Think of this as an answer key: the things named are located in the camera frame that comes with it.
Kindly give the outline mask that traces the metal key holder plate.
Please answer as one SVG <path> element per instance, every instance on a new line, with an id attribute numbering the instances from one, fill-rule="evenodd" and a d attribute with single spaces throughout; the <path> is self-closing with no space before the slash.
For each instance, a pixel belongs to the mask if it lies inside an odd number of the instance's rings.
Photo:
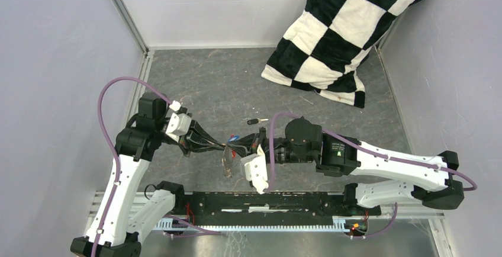
<path id="1" fill-rule="evenodd" d="M 231 178 L 233 176 L 233 162 L 234 159 L 231 157 L 231 151 L 232 148 L 229 147 L 229 145 L 226 145 L 224 150 L 223 150 L 223 156 L 221 159 L 221 163 L 223 166 L 223 171 L 224 171 L 224 176 L 226 178 Z"/>

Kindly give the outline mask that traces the black head key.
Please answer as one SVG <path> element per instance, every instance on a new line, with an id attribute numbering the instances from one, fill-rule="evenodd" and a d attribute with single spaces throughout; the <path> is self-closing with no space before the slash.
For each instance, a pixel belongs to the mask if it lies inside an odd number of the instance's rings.
<path id="1" fill-rule="evenodd" d="M 262 123 L 262 122 L 265 122 L 265 121 L 268 121 L 267 118 L 253 118 L 253 119 L 250 119 L 250 120 L 247 120 L 247 125 L 255 125 L 255 124 L 259 124 L 259 123 Z"/>

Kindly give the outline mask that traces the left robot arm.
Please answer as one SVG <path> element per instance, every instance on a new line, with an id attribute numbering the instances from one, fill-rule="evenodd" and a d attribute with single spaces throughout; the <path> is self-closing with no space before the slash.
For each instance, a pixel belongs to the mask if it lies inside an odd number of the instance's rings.
<path id="1" fill-rule="evenodd" d="M 178 145 L 190 154 L 181 140 L 196 123 L 180 102 L 166 102 L 153 92 L 139 99 L 139 109 L 117 135 L 111 177 L 103 201 L 90 228 L 83 237 L 72 240 L 70 251 L 76 256 L 140 256 L 142 244 L 158 222 L 169 212 L 186 214 L 179 223 L 196 230 L 199 235 L 214 231 L 195 225 L 195 213 L 185 198 L 181 184 L 162 181 L 153 195 L 135 214 L 131 208 L 139 183 L 164 143 Z"/>

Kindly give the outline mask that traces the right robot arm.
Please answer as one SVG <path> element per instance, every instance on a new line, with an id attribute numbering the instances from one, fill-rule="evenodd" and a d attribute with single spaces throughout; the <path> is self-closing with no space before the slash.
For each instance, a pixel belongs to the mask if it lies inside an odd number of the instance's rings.
<path id="1" fill-rule="evenodd" d="M 344 137 L 313 124 L 304 117 L 292 119 L 283 137 L 271 128 L 241 139 L 228 147 L 240 156 L 242 175 L 260 194 L 275 187 L 280 163 L 312 163 L 325 176 L 377 176 L 381 182 L 345 186 L 342 207 L 349 214 L 382 204 L 420 202 L 437 210 L 457 209 L 465 198 L 458 174 L 458 155 L 445 151 L 417 156 L 373 146 Z"/>

